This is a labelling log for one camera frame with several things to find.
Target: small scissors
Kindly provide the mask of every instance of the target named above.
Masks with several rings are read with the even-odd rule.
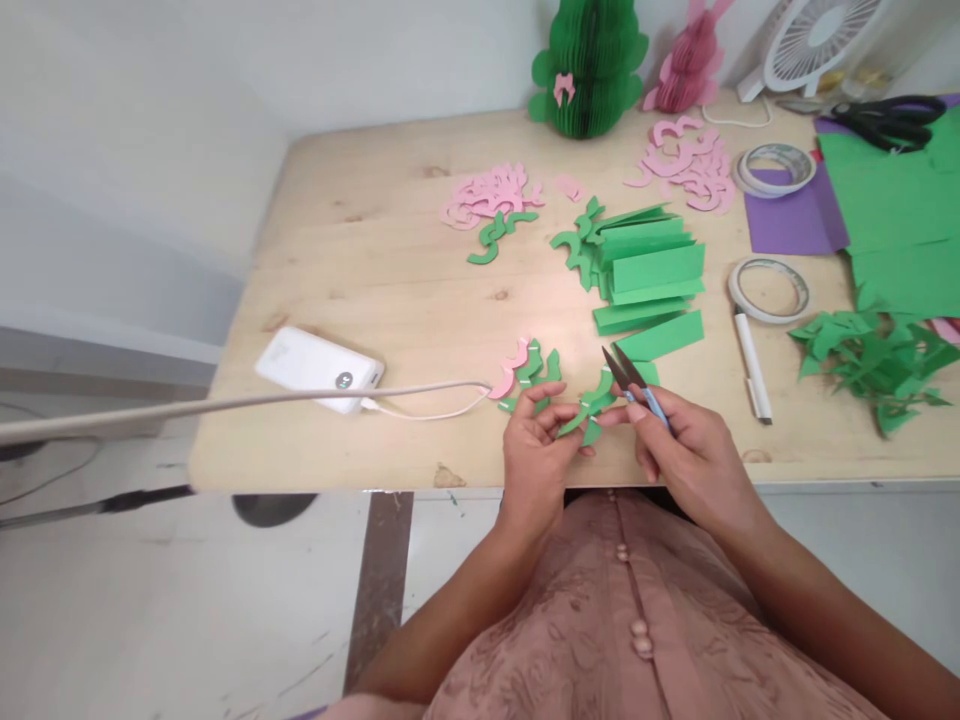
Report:
[[[777,100],[777,105],[801,115],[818,113],[852,130],[874,147],[894,154],[923,150],[933,138],[927,125],[947,111],[943,100],[932,95],[901,95],[832,107],[816,100]]]
[[[644,399],[647,401],[647,405],[650,407],[650,411],[663,420],[663,424],[667,426],[667,430],[673,434],[673,428],[670,427],[670,421],[667,420],[663,408],[660,407],[660,403],[657,402],[653,393],[650,392],[650,388],[647,387],[647,383],[644,382],[643,376],[640,374],[640,371],[637,370],[637,366],[633,364],[633,361],[628,358],[627,354],[617,345],[614,345],[613,349],[616,351],[617,357],[620,360],[619,365],[617,361],[610,356],[610,353],[607,352],[605,347],[601,346],[601,349],[603,350],[603,357],[607,360],[607,367],[609,367],[610,372],[613,373],[613,378],[617,381],[617,385],[623,390],[623,397],[627,399],[627,402],[638,402],[637,398],[630,392],[630,384],[632,383],[640,388]]]

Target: green honeycomb paper decoration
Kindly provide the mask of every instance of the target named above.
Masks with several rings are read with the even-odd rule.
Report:
[[[649,44],[633,0],[561,0],[550,47],[533,61],[544,91],[530,99],[530,119],[567,137],[603,135],[640,100],[636,71]]]

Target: woman's left hand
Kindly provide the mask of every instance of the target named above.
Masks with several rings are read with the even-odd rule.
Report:
[[[497,526],[521,541],[539,542],[560,523],[570,462],[578,451],[586,457],[596,454],[580,447],[582,428],[557,439],[563,424],[580,412],[579,404],[557,403],[536,414],[538,402],[566,387],[551,382],[524,390],[503,433],[503,506]]]

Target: white power bank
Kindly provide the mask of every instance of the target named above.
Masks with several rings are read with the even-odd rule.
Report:
[[[364,390],[383,377],[383,363],[295,327],[281,328],[257,361],[257,375],[288,390]],[[361,398],[316,400],[347,415]]]

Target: wood grain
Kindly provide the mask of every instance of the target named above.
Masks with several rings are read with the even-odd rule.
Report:
[[[755,108],[723,97],[717,117],[752,118]],[[722,127],[736,157],[764,142],[814,146],[810,120],[779,108],[767,128]],[[286,324],[379,358],[382,387],[448,379],[495,382],[500,360],[521,334],[544,352],[561,354],[570,398],[592,390],[602,356],[591,310],[603,305],[585,293],[564,266],[566,249],[549,240],[574,229],[584,203],[554,186],[569,173],[597,195],[608,214],[660,202],[657,183],[625,187],[646,146],[656,114],[628,113],[601,138],[571,141],[501,112],[318,135],[290,151],[256,264],[217,372],[211,397],[274,391],[254,363]],[[519,224],[487,266],[466,262],[479,249],[477,232],[442,225],[438,215],[464,178],[504,162],[523,162],[531,183],[545,185],[540,219]],[[742,197],[724,217],[702,214],[682,200],[671,209],[707,246],[704,283],[694,308],[703,311],[706,339],[660,359],[661,382],[727,419],[755,482],[932,478],[960,475],[960,416],[931,408],[895,440],[882,439],[868,408],[848,393],[832,395],[827,378],[797,383],[800,352],[789,327],[754,324],[774,425],[753,417],[745,371],[725,291],[734,264],[750,254]],[[808,280],[815,310],[852,307],[844,256],[789,258]],[[937,385],[960,399],[960,368]],[[457,409],[472,390],[400,398],[409,413]],[[507,415],[494,403],[437,423],[398,421],[374,413],[342,417],[315,403],[236,410],[201,420],[190,461],[198,490],[306,492],[330,487],[416,489],[502,483],[500,438]],[[628,428],[608,431],[598,456],[578,459],[571,486],[638,481]]]

